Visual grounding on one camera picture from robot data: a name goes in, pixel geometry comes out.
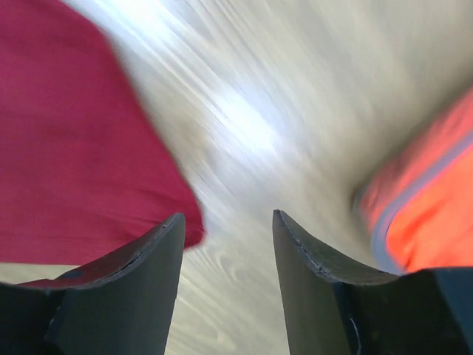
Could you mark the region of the dark red t shirt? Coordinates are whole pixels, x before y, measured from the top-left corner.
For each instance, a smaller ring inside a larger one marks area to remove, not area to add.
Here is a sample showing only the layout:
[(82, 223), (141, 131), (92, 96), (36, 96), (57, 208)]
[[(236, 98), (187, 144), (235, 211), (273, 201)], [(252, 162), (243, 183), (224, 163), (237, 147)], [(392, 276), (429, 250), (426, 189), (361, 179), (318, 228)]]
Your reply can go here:
[(79, 266), (197, 199), (106, 36), (61, 1), (1, 3), (1, 261)]

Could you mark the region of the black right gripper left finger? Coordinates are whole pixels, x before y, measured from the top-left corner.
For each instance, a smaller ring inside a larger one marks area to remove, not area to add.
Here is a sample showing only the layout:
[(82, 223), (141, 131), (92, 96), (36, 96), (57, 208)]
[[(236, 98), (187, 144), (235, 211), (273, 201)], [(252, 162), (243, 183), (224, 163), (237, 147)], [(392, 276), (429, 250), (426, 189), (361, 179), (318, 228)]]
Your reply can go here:
[(1, 285), (3, 354), (163, 354), (183, 259), (174, 214), (54, 280)]

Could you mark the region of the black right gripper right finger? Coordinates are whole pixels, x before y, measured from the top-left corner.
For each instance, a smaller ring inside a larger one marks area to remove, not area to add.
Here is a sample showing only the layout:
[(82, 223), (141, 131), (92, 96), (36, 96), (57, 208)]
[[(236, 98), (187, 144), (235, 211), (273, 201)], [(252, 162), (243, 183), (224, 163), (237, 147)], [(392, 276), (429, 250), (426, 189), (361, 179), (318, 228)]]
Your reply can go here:
[(472, 270), (397, 276), (360, 263), (273, 213), (292, 354), (470, 354)]

